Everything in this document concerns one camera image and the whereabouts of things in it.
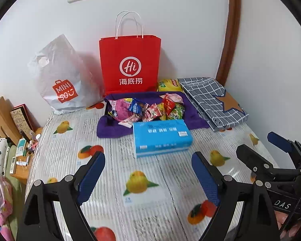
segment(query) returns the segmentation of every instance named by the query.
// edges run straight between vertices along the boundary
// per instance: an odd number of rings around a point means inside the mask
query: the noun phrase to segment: black cable
[[[294,206],[293,211],[289,214],[289,216],[287,217],[287,219],[284,221],[283,225],[281,226],[281,228],[280,228],[280,235],[283,232],[283,230],[286,228],[286,226],[288,225],[288,223],[291,220],[291,218],[293,217],[293,215],[294,215],[296,209],[298,208],[300,202],[301,202],[301,196],[300,196],[298,202],[296,203],[296,205]]]

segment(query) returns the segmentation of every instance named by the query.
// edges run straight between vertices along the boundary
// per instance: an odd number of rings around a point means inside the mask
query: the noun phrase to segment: brown door frame
[[[224,47],[222,50],[220,65],[217,70],[216,80],[223,86],[230,72],[236,42],[238,39],[238,30],[241,18],[241,0],[229,0],[229,16],[226,25]]]

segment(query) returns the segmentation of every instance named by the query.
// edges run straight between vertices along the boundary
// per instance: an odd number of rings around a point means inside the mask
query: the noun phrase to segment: white circle logo
[[[140,60],[132,56],[126,57],[120,62],[119,69],[120,72],[127,77],[136,76],[141,70]]]

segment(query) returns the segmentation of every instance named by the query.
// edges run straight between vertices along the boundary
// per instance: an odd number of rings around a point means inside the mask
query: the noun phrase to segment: pink clothing
[[[12,188],[0,175],[0,232],[7,241],[13,241],[11,230],[5,223],[12,214]]]

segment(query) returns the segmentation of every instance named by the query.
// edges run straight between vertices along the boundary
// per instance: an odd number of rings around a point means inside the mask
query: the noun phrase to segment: blue gripper pad
[[[207,199],[210,202],[214,203],[215,206],[218,206],[220,200],[217,196],[217,185],[214,179],[212,178],[211,174],[207,170],[206,166],[203,164],[203,162],[196,153],[192,155],[192,167],[198,178],[198,181],[200,182],[205,192]]]
[[[273,131],[268,134],[268,141],[286,153],[292,151],[291,143]]]
[[[81,206],[83,202],[86,202],[92,194],[94,187],[105,167],[105,155],[100,152],[94,163],[91,165],[86,175],[79,184],[79,195],[77,197],[77,203]]]

